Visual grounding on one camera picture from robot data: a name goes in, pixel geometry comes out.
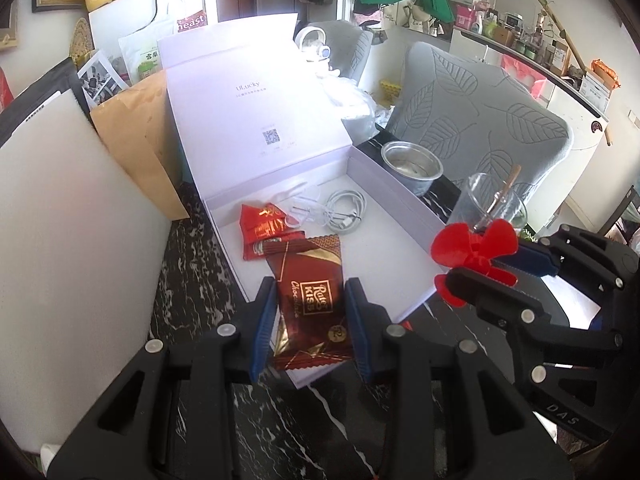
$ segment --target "qr code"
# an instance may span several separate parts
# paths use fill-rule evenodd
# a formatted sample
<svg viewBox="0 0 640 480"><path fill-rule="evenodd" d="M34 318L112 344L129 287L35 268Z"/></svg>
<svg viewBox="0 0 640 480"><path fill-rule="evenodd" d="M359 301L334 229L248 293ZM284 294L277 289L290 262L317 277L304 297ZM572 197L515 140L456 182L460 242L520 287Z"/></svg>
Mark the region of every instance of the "qr code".
<svg viewBox="0 0 640 480"><path fill-rule="evenodd" d="M262 134L264 135L264 140L267 141L267 146L269 144L280 142L280 136L278 135L277 130L269 130L268 132L262 132Z"/></svg>

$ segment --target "brown paper envelope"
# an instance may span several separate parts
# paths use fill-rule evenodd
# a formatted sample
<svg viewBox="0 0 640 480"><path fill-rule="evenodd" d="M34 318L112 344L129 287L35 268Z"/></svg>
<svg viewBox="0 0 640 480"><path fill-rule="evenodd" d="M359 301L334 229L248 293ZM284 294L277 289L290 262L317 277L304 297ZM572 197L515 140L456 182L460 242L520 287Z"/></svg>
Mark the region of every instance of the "brown paper envelope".
<svg viewBox="0 0 640 480"><path fill-rule="evenodd" d="M174 182L181 180L177 134L160 72L91 112L111 156L169 220L188 218Z"/></svg>

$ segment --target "red propeller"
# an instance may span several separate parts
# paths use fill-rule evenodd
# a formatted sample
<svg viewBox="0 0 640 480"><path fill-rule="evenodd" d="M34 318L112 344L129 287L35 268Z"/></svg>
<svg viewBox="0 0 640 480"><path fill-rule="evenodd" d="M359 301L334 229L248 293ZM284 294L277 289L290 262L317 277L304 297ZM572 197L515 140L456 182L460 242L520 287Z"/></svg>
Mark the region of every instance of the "red propeller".
<svg viewBox="0 0 640 480"><path fill-rule="evenodd" d="M492 266L492 258L515 254L518 251L518 236L509 222L497 219L491 222L484 234L469 231L466 224L450 224L433 240L431 257L444 267L467 267L475 272L507 286L518 282L515 275ZM465 306L466 302L450 293L445 284L446 274L438 274L434 283L444 301L451 306Z"/></svg>

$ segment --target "gray chair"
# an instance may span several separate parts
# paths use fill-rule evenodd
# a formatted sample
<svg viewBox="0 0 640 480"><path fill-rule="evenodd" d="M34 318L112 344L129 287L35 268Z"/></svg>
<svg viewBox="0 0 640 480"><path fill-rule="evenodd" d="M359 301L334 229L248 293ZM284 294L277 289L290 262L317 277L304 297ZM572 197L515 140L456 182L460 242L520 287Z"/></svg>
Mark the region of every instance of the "gray chair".
<svg viewBox="0 0 640 480"><path fill-rule="evenodd" d="M387 128L431 150L458 187L474 173L506 180L526 203L574 143L571 127L503 69L463 60L428 43L406 56L404 83Z"/></svg>
<svg viewBox="0 0 640 480"><path fill-rule="evenodd" d="M348 77L359 83L371 51L373 33L346 20L309 25L320 27L326 33L326 44L331 49L331 66L340 70L340 77Z"/></svg>

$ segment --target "black marble table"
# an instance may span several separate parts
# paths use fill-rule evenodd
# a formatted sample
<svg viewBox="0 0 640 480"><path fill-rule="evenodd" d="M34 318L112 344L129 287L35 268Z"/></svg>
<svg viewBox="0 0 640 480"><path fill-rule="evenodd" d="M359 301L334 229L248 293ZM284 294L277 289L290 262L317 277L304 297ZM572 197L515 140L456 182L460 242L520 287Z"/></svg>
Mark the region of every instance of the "black marble table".
<svg viewBox="0 0 640 480"><path fill-rule="evenodd" d="M383 132L360 149L376 159L387 140L388 134ZM446 221L459 193L449 180L441 178L423 200ZM191 341L228 322L235 305L242 301L194 185L183 184L179 194L190 218L172 225L150 327L150 337L169 344ZM528 283L524 290L529 294L548 294L555 301L540 280L529 277ZM461 339L476 341L513 380L511 350L504 333L479 320L472 308L454 310L436 295L408 320L417 333L434 342L454 345ZM188 386L188 382L182 384L180 399L188 398ZM368 480L375 476L380 467L389 390L363 384L353 363L345 362L301 390L292 386L286 373L271 367L257 384L233 388L244 480ZM436 390L425 394L438 399ZM181 478L185 476L188 423L188 407L181 400L168 462L170 472ZM444 477L441 427L436 428L436 470Z"/></svg>

